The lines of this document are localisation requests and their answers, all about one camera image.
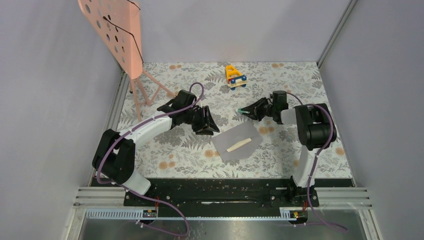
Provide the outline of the green white glue stick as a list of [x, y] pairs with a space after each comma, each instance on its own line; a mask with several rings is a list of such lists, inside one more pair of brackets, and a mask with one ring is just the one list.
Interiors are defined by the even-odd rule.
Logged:
[[249, 112], [249, 111], [242, 110], [241, 108], [239, 108], [239, 109], [237, 110], [237, 112], [238, 112], [238, 113], [240, 113], [240, 114], [242, 114], [242, 115], [246, 115], [246, 116], [250, 114], [250, 112]]

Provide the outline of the grey lavender envelope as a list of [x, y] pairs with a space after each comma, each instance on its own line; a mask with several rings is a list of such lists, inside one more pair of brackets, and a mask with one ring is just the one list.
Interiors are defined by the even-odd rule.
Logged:
[[263, 142], [251, 121], [241, 123], [211, 138], [215, 150], [225, 162], [249, 158]]

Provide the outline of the beige lined letter paper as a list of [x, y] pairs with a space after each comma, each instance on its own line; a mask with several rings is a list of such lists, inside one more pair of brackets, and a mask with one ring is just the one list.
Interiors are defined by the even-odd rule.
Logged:
[[251, 141], [252, 141], [251, 138], [246, 138], [244, 140], [238, 141], [237, 143], [233, 144], [231, 147], [227, 148], [226, 151], [228, 153], [230, 153], [230, 152], [237, 150], [237, 149], [241, 148], [242, 146], [250, 143]]

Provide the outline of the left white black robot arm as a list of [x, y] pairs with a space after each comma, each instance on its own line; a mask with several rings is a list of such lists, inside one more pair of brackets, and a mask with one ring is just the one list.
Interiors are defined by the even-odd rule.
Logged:
[[150, 188], [151, 182], [135, 169], [136, 150], [181, 124], [190, 125], [197, 135], [218, 133], [220, 130], [210, 108], [198, 105], [198, 100], [193, 93], [181, 90], [175, 98], [158, 107], [151, 118], [122, 132], [106, 130], [101, 136], [92, 166], [113, 183], [136, 193], [135, 197], [142, 205], [152, 204], [155, 192]]

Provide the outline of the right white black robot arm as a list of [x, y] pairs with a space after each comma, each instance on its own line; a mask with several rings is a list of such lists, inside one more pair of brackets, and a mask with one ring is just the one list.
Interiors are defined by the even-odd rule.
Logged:
[[287, 191], [286, 198], [291, 205], [299, 206], [307, 199], [303, 188], [315, 184], [318, 156], [337, 139], [337, 130], [327, 104], [300, 103], [290, 108], [287, 100], [289, 94], [276, 90], [270, 97], [262, 97], [237, 111], [254, 121], [269, 117], [279, 125], [296, 126], [301, 153], [299, 165], [292, 175], [296, 187]]

